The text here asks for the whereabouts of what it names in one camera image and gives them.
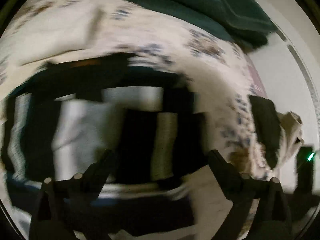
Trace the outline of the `black grey striped sweater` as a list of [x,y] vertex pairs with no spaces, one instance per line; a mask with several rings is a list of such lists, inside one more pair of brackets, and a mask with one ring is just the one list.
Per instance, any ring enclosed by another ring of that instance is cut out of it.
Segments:
[[132,58],[48,62],[5,98],[1,161],[14,208],[32,216],[46,178],[69,180],[112,150],[90,205],[110,239],[193,237],[184,178],[203,164],[206,115],[183,74],[132,66]]

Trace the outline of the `black device with green light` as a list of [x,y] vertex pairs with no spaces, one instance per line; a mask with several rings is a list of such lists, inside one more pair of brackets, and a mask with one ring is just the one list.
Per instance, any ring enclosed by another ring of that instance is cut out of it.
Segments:
[[297,186],[295,194],[308,194],[313,188],[315,151],[312,145],[304,145],[296,156]]

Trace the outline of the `beige cloth at bedside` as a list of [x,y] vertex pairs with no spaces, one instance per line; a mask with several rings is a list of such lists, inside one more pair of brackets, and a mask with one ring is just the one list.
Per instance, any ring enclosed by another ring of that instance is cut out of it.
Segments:
[[276,153],[277,166],[285,164],[304,144],[302,138],[303,122],[296,113],[277,113],[280,124],[279,149]]

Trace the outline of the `cream floral bed sheet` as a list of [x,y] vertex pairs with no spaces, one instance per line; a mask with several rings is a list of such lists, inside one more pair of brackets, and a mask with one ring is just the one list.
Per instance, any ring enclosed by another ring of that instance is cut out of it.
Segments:
[[[9,77],[5,98],[48,62],[59,64],[132,53],[132,66],[183,74],[195,110],[207,120],[207,146],[224,157],[258,153],[241,49],[173,17],[125,0],[51,0],[36,16],[17,19],[1,37]],[[31,216],[10,203],[14,227],[28,238]]]

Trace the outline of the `dark green blanket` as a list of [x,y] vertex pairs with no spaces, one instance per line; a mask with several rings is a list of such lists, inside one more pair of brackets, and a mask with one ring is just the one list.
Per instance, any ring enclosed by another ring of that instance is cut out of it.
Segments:
[[267,44],[277,28],[255,0],[128,0],[173,16],[248,50]]

